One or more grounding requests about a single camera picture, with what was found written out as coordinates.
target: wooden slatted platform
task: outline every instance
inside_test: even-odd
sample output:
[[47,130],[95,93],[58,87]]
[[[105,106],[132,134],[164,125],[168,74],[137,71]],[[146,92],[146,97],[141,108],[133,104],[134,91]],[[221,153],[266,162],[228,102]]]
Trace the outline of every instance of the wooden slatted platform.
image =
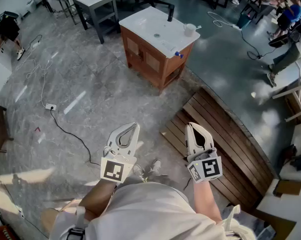
[[240,127],[200,89],[160,131],[184,157],[187,155],[184,131],[188,122],[197,123],[210,132],[217,154],[221,156],[223,176],[211,184],[243,210],[255,207],[265,195],[273,174]]

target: shoe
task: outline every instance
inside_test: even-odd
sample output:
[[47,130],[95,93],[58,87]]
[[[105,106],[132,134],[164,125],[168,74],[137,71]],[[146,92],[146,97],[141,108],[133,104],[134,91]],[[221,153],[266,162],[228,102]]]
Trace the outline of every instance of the shoe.
[[139,177],[144,175],[144,171],[143,171],[142,167],[137,163],[134,164],[134,166],[132,168],[132,172],[133,172],[133,174],[135,174],[136,176],[139,176]]
[[275,83],[275,77],[272,77],[271,74],[272,73],[268,73],[267,74],[267,78],[268,78],[268,80],[270,82],[271,87],[273,88],[273,87],[276,87],[277,85]]
[[24,52],[25,52],[25,49],[24,49],[24,48],[22,48],[22,49],[20,49],[20,50],[18,51],[18,56],[17,56],[17,60],[18,60],[18,61],[19,61],[20,58],[23,56]]
[[240,4],[239,2],[237,2],[237,1],[235,1],[235,0],[232,0],[231,2],[232,2],[234,5],[237,5],[237,6]]
[[161,160],[156,158],[154,162],[152,162],[151,168],[150,168],[150,173],[155,173],[157,175],[160,174],[160,168],[161,168]]

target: trash bin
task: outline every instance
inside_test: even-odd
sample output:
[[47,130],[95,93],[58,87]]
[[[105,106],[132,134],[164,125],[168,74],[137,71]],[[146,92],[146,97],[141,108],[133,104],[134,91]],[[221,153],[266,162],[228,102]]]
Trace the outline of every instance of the trash bin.
[[240,29],[242,29],[242,28],[246,27],[251,21],[252,21],[252,19],[249,14],[248,15],[241,14],[236,26],[239,27]]
[[26,10],[29,11],[30,13],[33,13],[36,10],[36,2],[35,2],[35,0],[30,0],[26,4]]

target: marble floor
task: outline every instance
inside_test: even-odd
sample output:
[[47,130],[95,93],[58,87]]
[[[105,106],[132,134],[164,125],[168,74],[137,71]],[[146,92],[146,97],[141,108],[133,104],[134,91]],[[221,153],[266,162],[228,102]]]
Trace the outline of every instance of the marble floor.
[[[162,172],[182,186],[190,177],[188,171],[159,130],[200,86],[207,85],[226,103],[272,161],[290,143],[293,126],[283,122],[289,113],[287,107],[283,100],[274,101],[270,96],[294,81],[298,72],[294,67],[283,71],[278,76],[277,89],[272,89],[263,77],[266,64],[286,48],[277,49],[260,61],[250,60],[246,56],[250,47],[235,29],[212,24],[207,16],[212,10],[207,3],[166,1],[175,4],[174,17],[203,28],[199,29],[201,37],[187,61],[188,68],[159,96],[148,81],[127,68],[120,34],[109,34],[105,43],[100,44],[96,31],[85,31],[78,17],[78,24],[74,25],[70,18],[54,18],[44,7],[21,23],[24,46],[39,34],[42,39],[19,62],[12,53],[14,70],[0,93],[0,105],[7,108],[9,132],[14,141],[7,143],[7,154],[0,153],[0,175],[25,218],[40,230],[44,231],[40,222],[44,208],[60,208],[82,197],[100,175],[99,167],[88,162],[88,152],[79,140],[55,125],[50,111],[42,105],[41,93],[44,104],[57,105],[53,114],[58,123],[84,140],[93,162],[100,161],[112,130],[128,122],[139,122],[137,162],[146,167],[154,158],[161,158]],[[215,12],[236,23],[244,5],[242,2],[235,7],[229,3],[227,9],[218,7]],[[132,13],[117,6],[121,19]],[[167,12],[161,5],[158,9]],[[258,25],[251,24],[243,33],[264,54],[271,51],[265,32],[274,28],[266,18]],[[40,68],[28,75],[35,65],[34,61],[22,65],[26,59],[34,59],[42,69],[52,60],[45,78]],[[76,99],[78,103],[69,109]],[[192,186],[185,193],[192,201]],[[214,188],[213,193],[222,210],[228,201]],[[23,239],[45,239],[14,213],[16,209],[4,206],[0,211]]]
[[[204,84],[198,77],[186,68],[181,78],[158,96],[157,89],[128,69],[120,34],[107,35],[101,45],[93,28],[85,31],[70,18],[56,19],[44,7],[27,16],[20,29],[24,46],[38,34],[42,39],[19,62],[12,52],[13,73],[0,92],[0,105],[7,108],[14,141],[7,142],[6,154],[0,153],[0,175],[27,220],[44,232],[40,221],[43,209],[61,208],[83,197],[100,178],[99,166],[88,162],[89,154],[82,143],[55,125],[42,102],[57,105],[53,115],[59,125],[83,139],[96,163],[111,131],[139,122],[137,162],[147,167],[160,158],[163,173],[182,187],[187,184],[190,175],[181,155],[159,130]],[[45,78],[39,67],[28,75],[35,66],[33,60],[42,69],[52,61]],[[78,103],[70,109],[78,97]],[[222,210],[228,200],[213,191]],[[191,185],[185,194],[192,203]],[[5,194],[0,197],[9,201]],[[45,239],[16,214],[14,205],[8,207],[4,202],[0,212],[21,238]]]

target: white cup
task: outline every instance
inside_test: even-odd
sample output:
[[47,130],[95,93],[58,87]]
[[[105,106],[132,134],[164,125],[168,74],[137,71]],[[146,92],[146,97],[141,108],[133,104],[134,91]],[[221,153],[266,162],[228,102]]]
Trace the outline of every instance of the white cup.
[[197,29],[197,27],[193,24],[184,24],[185,36],[191,37],[194,34],[196,29]]

